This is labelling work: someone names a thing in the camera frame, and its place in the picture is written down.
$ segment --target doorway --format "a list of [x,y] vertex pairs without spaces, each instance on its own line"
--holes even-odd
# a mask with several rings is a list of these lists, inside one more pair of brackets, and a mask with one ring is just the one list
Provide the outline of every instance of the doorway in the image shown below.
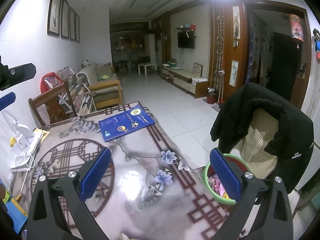
[[[248,27],[243,83],[260,84],[299,109],[311,68],[311,37],[306,10],[274,1],[244,1]],[[290,15],[301,20],[303,41],[292,39]]]

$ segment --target eired logo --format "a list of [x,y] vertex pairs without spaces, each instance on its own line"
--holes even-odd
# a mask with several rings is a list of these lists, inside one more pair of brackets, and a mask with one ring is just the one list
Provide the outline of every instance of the eired logo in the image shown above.
[[299,153],[295,153],[292,158],[293,158],[293,159],[294,159],[294,158],[298,158],[299,156],[301,156],[301,153],[300,153],[300,154],[299,154]]

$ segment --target dark door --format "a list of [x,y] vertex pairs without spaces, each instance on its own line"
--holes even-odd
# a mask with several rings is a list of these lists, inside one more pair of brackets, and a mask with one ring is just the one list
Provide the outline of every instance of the dark door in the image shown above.
[[290,36],[273,33],[274,49],[270,80],[267,88],[290,101],[298,67],[301,47]]

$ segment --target floral tablecloth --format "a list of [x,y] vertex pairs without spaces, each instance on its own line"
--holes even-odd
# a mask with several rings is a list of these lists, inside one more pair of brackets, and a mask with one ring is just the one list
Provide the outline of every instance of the floral tablecloth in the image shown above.
[[[120,233],[138,240],[211,239],[227,215],[147,108],[156,121],[152,126],[109,142],[98,132],[99,120],[137,104],[45,127],[50,134],[36,154],[36,167],[27,175],[21,205],[28,210],[40,175],[62,177],[105,146],[111,150],[112,163],[86,205],[111,240],[119,239]],[[13,195],[20,192],[24,176],[23,172],[15,174]],[[60,202],[73,234],[80,236],[65,199]]]

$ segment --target wall-mounted television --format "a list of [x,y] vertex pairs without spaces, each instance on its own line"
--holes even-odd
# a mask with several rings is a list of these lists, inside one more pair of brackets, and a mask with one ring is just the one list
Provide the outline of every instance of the wall-mounted television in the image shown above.
[[187,32],[178,32],[178,48],[184,48],[184,49],[195,48],[194,31],[188,31],[188,36],[187,36]]

